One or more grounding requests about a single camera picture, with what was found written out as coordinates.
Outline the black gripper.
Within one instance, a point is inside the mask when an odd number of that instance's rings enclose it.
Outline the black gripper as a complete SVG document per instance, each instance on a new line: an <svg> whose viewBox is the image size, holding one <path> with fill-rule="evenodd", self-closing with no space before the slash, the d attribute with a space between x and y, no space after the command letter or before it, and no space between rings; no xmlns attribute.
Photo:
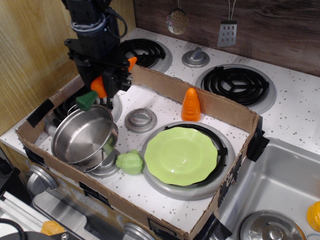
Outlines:
<svg viewBox="0 0 320 240"><path fill-rule="evenodd" d="M130 63L120 53L122 36L116 24L72 24L77 38L64 44L69 58L75 62L78 73L88 90L91 83L102 75L103 87L108 97L118 91L127 91L132 85Z"/></svg>

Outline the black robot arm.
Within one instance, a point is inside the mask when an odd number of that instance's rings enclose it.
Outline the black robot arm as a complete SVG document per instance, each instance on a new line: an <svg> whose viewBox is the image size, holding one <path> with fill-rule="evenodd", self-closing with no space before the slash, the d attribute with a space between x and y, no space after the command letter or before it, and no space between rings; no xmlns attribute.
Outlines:
<svg viewBox="0 0 320 240"><path fill-rule="evenodd" d="M69 58L87 87L102 78L106 95L112 98L118 91L131 86L130 63L119 50L118 21L124 18L115 12L109 0L65 0L71 17L71 28L77 38L66 39Z"/></svg>

